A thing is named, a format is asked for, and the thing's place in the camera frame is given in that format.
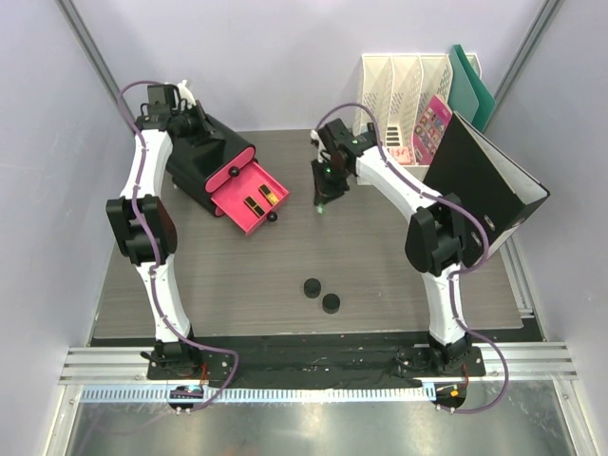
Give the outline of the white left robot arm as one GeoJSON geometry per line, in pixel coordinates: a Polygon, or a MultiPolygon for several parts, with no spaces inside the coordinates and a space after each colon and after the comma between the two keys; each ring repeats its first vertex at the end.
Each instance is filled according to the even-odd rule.
{"type": "Polygon", "coordinates": [[[177,229],[161,200],[165,167],[173,150],[171,123],[196,100],[183,80],[175,85],[138,81],[117,102],[134,133],[135,151],[127,181],[105,211],[120,253],[146,289],[154,318],[153,351],[143,352],[157,377],[194,378],[203,370],[201,349],[181,304],[175,277],[177,229]]]}

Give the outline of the black drawer cabinet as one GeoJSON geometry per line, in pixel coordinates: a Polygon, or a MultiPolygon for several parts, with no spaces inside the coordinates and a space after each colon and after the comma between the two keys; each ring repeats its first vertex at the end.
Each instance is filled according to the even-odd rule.
{"type": "Polygon", "coordinates": [[[256,147],[211,115],[204,115],[200,133],[169,134],[173,149],[166,171],[172,182],[210,214],[222,216],[205,183],[245,148],[256,147]]]}

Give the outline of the gold black lipstick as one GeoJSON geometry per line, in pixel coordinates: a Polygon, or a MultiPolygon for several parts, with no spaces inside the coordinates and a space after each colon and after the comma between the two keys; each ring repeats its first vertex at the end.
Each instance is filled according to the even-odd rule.
{"type": "Polygon", "coordinates": [[[262,218],[265,215],[264,209],[253,197],[246,197],[244,199],[245,205],[256,215],[257,218],[262,218]]]}
{"type": "Polygon", "coordinates": [[[268,185],[266,185],[266,184],[260,185],[258,187],[258,191],[271,206],[275,206],[279,203],[279,198],[276,196],[276,194],[271,190],[271,188],[268,185]]]}

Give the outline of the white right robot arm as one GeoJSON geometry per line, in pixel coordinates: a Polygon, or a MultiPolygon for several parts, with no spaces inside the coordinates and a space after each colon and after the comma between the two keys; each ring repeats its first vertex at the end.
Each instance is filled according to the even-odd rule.
{"type": "Polygon", "coordinates": [[[408,223],[405,254],[422,275],[429,308],[429,364],[449,375],[470,355],[472,341],[459,321],[462,301],[458,278],[464,269],[465,216],[456,208],[461,201],[443,196],[415,178],[376,141],[373,131],[355,136],[336,119],[310,132],[317,157],[312,160],[313,204],[324,206],[349,191],[355,176],[372,185],[408,223]]]}

